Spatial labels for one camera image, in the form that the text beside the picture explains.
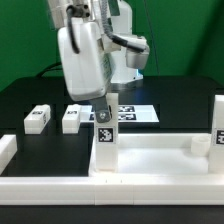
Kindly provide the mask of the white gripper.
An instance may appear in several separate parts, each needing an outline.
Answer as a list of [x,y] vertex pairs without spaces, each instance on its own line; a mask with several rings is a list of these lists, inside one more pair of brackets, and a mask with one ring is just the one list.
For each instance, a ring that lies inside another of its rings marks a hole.
[[73,101],[92,99],[90,103],[96,121],[109,122],[111,110],[104,95],[113,74],[111,55],[103,49],[100,28],[96,22],[73,19],[72,28],[79,54],[72,49],[68,28],[58,31],[59,52],[68,93]]

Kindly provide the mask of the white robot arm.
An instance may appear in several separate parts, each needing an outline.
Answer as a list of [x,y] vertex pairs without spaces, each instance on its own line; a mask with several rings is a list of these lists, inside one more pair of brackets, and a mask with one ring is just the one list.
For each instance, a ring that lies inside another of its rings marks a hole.
[[106,95],[139,81],[150,47],[132,33],[132,10],[124,0],[46,0],[57,30],[68,94],[92,104],[98,122],[111,120]]

